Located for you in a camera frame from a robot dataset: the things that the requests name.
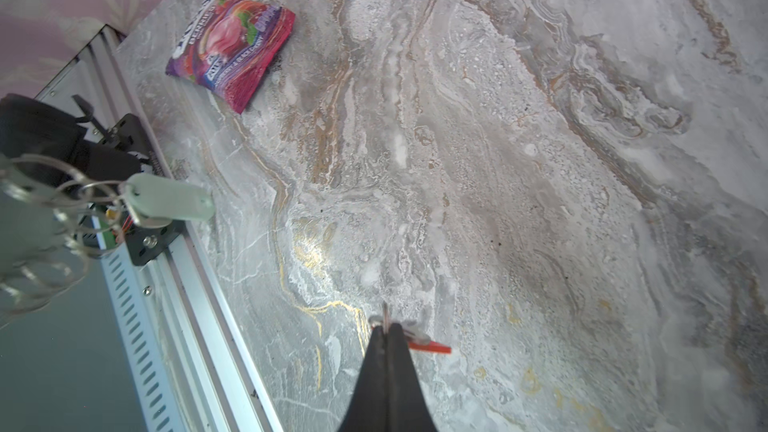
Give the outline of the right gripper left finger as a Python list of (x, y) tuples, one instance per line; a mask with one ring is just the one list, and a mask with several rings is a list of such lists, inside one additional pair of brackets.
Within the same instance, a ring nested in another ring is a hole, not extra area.
[(385, 431), (387, 428), (386, 336), (382, 326), (373, 329), (340, 432)]

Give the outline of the red capped key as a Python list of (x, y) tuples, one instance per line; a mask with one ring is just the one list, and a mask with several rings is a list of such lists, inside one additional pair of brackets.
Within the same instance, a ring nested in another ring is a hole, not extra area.
[(446, 355), (452, 353), (452, 348), (449, 345), (434, 341), (419, 327), (417, 321), (395, 319), (387, 302), (382, 303), (380, 314), (368, 317), (368, 324), (371, 329), (381, 327), (384, 332), (387, 332), (393, 324), (399, 324), (408, 348), (411, 350)]

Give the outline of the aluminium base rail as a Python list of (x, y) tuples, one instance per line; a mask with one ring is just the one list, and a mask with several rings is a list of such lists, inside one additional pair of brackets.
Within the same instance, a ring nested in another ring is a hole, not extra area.
[[(146, 170), (171, 174), (116, 54), (125, 36), (102, 27), (38, 94), (74, 112), (84, 94), (112, 137), (140, 129), (129, 148)], [(266, 387), (191, 224), (175, 222), (159, 253), (135, 265), (121, 246), (103, 261), (118, 329), (150, 431), (279, 431)]]

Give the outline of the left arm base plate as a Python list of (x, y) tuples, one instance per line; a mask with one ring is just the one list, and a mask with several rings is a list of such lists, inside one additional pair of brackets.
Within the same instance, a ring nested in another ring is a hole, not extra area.
[(138, 116), (129, 113), (120, 118), (101, 143), (138, 160), (138, 168), (127, 169), (126, 183), (117, 189), (127, 200), (121, 215), (124, 243), (132, 264), (145, 266), (169, 249), (185, 231), (185, 224), (160, 210), (160, 180), (165, 174)]

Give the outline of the metal key ring plate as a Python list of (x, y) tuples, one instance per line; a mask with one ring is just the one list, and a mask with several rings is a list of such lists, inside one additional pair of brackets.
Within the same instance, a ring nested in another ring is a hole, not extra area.
[(1, 326), (37, 312), (117, 248), (119, 180), (98, 181), (52, 157), (1, 157)]

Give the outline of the pink snack packet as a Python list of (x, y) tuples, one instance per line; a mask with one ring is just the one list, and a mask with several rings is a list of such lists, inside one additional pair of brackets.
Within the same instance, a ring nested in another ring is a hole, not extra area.
[(291, 10), (254, 0), (202, 0), (165, 73), (193, 82), (240, 114), (289, 39)]

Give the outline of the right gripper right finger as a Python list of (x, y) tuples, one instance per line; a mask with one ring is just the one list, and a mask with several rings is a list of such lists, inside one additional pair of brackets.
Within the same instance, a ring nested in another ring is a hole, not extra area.
[(403, 328), (389, 326), (386, 335), (386, 430), (436, 432), (424, 399)]

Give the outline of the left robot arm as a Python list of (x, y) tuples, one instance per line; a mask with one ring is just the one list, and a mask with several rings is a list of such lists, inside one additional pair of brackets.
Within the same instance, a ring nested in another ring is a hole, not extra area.
[(75, 117), (56, 107), (18, 94), (1, 99), (1, 153), (10, 158), (36, 154), (58, 159), (97, 181), (123, 181), (141, 171), (139, 158), (127, 151), (86, 138), (91, 123), (107, 136), (93, 106), (72, 97), (81, 110)]

